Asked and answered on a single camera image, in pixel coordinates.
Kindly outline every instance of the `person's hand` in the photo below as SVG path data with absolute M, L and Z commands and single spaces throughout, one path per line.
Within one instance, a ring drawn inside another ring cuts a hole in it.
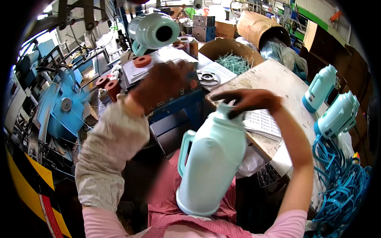
M 233 108 L 228 116 L 233 119 L 244 111 L 252 111 L 258 109 L 268 109 L 273 114 L 281 107 L 281 97 L 275 96 L 272 92 L 265 89 L 237 89 L 225 91 L 211 97 L 212 100 L 218 101 L 224 99 L 224 103 L 235 100 Z
M 185 75 L 192 71 L 193 64 L 184 61 L 180 61 L 177 65 L 173 62 L 155 64 L 145 79 L 131 90 L 129 96 L 147 114 L 158 103 L 171 96 L 180 95 L 180 90 L 184 89 L 186 85 Z

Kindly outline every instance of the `metal flange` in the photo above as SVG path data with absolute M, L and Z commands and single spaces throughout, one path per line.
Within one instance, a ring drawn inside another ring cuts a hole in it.
M 199 71 L 197 72 L 197 76 L 200 83 L 205 86 L 214 86 L 221 83 L 220 77 L 213 72 Z

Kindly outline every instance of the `blue plastic scrap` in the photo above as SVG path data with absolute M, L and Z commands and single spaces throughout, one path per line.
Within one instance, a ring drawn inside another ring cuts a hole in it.
M 315 138 L 312 154 L 324 166 L 324 171 L 317 167 L 315 170 L 327 189 L 320 193 L 324 194 L 323 204 L 312 220 L 318 223 L 314 237 L 339 237 L 368 187 L 371 169 L 362 168 L 359 158 L 346 159 L 331 139 L 325 140 L 321 135 Z M 334 231 L 322 234 L 327 226 Z

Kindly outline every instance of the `red rubber ring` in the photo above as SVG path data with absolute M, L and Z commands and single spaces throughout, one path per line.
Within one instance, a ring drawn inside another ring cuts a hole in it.
M 182 50 L 184 48 L 184 45 L 180 44 L 180 43 L 176 43 L 176 44 L 174 43 L 173 47 L 176 48 L 176 49 Z
M 106 84 L 104 89 L 107 89 L 109 91 L 109 96 L 111 99 L 116 102 L 117 101 L 117 94 L 120 93 L 120 90 L 122 89 L 119 85 L 118 80 L 111 80 Z
M 136 58 L 134 60 L 134 65 L 136 68 L 141 68 L 141 67 L 149 65 L 149 63 L 151 63 L 151 61 L 152 61 L 151 56 L 146 54 L 146 55 L 143 55 L 141 57 Z
M 98 88 L 103 88 L 106 86 L 106 84 L 110 81 L 110 79 L 107 76 L 100 77 L 98 81 L 95 83 L 95 85 Z

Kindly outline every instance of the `person's arm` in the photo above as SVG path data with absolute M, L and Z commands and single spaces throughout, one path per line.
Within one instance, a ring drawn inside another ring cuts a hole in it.
M 293 176 L 286 189 L 278 217 L 290 210 L 308 211 L 312 196 L 314 166 L 311 146 L 300 126 L 281 105 L 281 98 L 265 89 L 238 89 L 214 95 L 212 100 L 235 100 L 232 119 L 244 111 L 268 109 L 276 120 L 293 163 Z
M 109 105 L 89 131 L 78 155 L 75 183 L 86 237 L 125 237 L 116 210 L 124 192 L 126 162 L 149 140 L 149 113 L 170 95 L 179 95 L 192 64 L 156 64 L 122 101 Z
M 308 212 L 314 181 L 312 150 L 303 130 L 284 107 L 272 113 L 290 154 L 293 172 L 278 217 L 290 210 Z

